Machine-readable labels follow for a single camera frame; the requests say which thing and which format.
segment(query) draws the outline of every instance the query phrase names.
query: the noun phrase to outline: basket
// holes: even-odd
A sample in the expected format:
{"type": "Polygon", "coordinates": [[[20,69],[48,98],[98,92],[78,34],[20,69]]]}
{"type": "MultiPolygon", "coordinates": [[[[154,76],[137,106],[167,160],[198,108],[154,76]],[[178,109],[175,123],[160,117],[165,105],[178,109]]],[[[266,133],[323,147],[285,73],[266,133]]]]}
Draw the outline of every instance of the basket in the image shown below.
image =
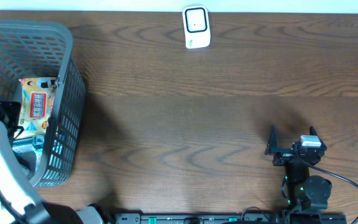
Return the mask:
{"type": "Polygon", "coordinates": [[[30,183],[58,186],[73,168],[78,130],[85,102],[85,85],[71,56],[73,36],[54,22],[0,21],[0,100],[10,101],[17,79],[57,77],[38,170],[30,183]]]}

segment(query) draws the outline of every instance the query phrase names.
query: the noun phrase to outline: white wall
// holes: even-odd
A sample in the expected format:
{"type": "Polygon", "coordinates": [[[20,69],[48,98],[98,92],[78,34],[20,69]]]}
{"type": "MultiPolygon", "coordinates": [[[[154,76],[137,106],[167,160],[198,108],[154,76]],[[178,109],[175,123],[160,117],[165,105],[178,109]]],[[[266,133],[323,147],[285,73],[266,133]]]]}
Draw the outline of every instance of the white wall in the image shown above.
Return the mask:
{"type": "Polygon", "coordinates": [[[0,9],[179,12],[195,4],[211,12],[358,13],[358,0],[0,0],[0,9]]]}

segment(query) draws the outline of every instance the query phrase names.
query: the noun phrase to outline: logo on white device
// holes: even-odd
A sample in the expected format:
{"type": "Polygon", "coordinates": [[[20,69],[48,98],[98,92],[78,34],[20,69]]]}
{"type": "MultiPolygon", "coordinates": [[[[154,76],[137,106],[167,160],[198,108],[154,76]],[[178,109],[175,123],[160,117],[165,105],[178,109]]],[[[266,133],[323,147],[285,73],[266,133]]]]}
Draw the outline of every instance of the logo on white device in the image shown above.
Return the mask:
{"type": "Polygon", "coordinates": [[[211,42],[208,11],[204,6],[190,6],[183,10],[185,43],[188,49],[206,47],[211,42]]]}

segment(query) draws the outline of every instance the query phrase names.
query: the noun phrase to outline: wood plank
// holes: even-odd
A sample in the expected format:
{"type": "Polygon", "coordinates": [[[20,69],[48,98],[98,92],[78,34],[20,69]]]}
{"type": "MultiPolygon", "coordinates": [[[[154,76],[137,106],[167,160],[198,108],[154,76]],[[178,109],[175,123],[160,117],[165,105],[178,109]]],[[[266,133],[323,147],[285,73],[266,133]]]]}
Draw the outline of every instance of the wood plank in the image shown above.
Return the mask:
{"type": "MultiPolygon", "coordinates": [[[[358,182],[358,15],[211,13],[211,45],[187,50],[180,13],[0,11],[62,22],[88,86],[71,179],[48,201],[111,211],[279,209],[284,174],[263,151],[314,125],[318,164],[358,182]]],[[[350,223],[358,191],[333,182],[350,223]]]]}

